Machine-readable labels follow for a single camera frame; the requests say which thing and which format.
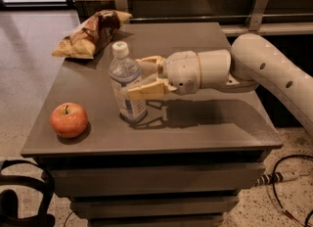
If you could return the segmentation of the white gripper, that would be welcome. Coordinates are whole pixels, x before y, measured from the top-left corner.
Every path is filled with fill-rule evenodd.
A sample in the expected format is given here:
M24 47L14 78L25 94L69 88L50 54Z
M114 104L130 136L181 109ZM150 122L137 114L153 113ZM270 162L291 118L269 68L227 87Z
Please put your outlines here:
M162 56L149 56L136 62L147 77L126 88L129 100L160 99L171 92L178 95L194 94L200 89L200 62L195 52L177 52L165 60ZM165 78L157 75L162 72Z

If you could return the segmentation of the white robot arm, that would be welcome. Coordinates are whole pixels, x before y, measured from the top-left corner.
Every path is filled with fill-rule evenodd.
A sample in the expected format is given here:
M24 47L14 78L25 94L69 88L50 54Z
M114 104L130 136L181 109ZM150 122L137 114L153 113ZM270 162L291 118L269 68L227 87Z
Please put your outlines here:
M239 36L229 50L176 52L137 63L144 78L123 90L130 100L195 94L201 89L249 92L261 85L313 134L313 76L257 34Z

